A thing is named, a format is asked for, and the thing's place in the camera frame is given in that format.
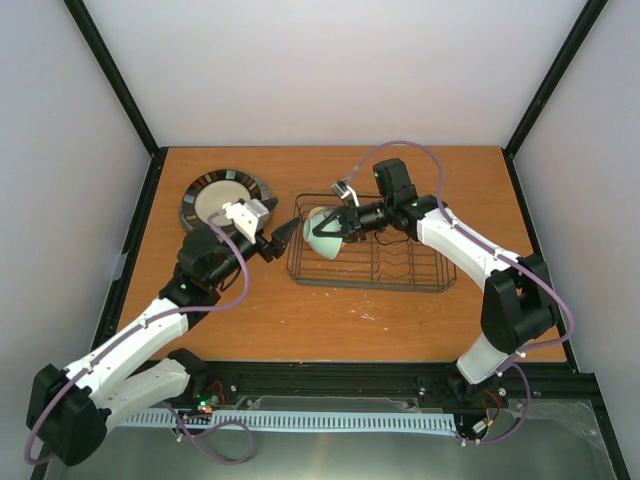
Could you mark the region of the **light green ceramic bowl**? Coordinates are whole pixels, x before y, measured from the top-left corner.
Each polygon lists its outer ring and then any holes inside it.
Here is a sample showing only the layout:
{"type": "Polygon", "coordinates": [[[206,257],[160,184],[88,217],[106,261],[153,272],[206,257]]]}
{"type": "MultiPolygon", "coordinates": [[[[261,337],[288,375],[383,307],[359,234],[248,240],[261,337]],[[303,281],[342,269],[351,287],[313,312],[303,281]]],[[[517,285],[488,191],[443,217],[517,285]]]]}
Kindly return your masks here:
{"type": "Polygon", "coordinates": [[[327,260],[334,260],[341,250],[343,239],[340,237],[316,236],[313,233],[313,229],[324,219],[325,216],[323,214],[315,214],[308,217],[303,225],[303,240],[316,254],[327,260]]]}

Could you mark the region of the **black wire dish rack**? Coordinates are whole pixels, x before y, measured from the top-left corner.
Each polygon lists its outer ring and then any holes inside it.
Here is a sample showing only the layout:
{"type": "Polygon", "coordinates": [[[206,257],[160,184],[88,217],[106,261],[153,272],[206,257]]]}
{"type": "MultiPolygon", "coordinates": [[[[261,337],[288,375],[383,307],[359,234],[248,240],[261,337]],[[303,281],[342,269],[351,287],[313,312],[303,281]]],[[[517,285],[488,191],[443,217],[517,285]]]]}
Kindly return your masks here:
{"type": "Polygon", "coordinates": [[[391,227],[344,244],[333,260],[314,252],[299,227],[288,248],[287,272],[304,286],[424,293],[442,293],[457,280],[445,256],[391,227]]]}

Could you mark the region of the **yellow ceramic mug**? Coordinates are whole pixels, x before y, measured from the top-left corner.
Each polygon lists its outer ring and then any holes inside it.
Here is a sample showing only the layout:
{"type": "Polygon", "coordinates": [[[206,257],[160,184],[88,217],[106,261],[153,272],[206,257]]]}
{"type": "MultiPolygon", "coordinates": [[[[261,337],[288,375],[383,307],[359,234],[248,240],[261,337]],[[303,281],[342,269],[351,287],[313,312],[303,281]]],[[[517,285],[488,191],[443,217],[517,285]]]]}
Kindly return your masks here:
{"type": "Polygon", "coordinates": [[[332,209],[330,207],[315,207],[313,208],[307,218],[308,219],[314,219],[314,218],[320,218],[320,219],[325,219],[330,213],[331,213],[332,209]]]}

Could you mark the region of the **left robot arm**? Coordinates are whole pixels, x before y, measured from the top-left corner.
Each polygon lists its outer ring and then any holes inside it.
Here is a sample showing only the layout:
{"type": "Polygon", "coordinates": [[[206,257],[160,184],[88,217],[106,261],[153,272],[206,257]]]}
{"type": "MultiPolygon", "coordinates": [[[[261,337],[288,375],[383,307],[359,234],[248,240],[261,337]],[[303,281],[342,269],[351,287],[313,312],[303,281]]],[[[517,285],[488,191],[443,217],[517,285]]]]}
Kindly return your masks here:
{"type": "Polygon", "coordinates": [[[26,415],[26,463],[38,464],[31,450],[41,440],[49,451],[46,461],[58,458],[75,466],[130,416],[166,399],[180,396],[193,403],[206,395],[207,368],[187,351],[139,368],[208,314],[239,305],[241,297],[221,303],[221,286],[235,273],[248,286],[252,257],[271,262],[284,254],[300,221],[293,218],[266,238],[264,225],[277,203],[238,200],[213,212],[185,235],[171,279],[136,319],[66,367],[48,364],[35,375],[26,415]]]}

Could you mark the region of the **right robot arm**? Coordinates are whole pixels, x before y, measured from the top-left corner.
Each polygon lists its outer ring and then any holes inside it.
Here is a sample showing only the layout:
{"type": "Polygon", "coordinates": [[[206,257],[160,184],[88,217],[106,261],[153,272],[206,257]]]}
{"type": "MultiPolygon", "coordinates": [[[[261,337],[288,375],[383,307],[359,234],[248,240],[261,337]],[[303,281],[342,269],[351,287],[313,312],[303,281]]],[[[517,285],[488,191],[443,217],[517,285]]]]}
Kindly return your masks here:
{"type": "Polygon", "coordinates": [[[461,378],[478,385],[557,323],[545,262],[503,250],[459,221],[433,195],[421,196],[399,158],[379,162],[373,174],[380,198],[362,204],[345,180],[333,186],[341,205],[317,208],[303,225],[304,241],[333,260],[346,243],[388,227],[434,249],[466,273],[483,293],[481,333],[455,362],[461,378]]]}

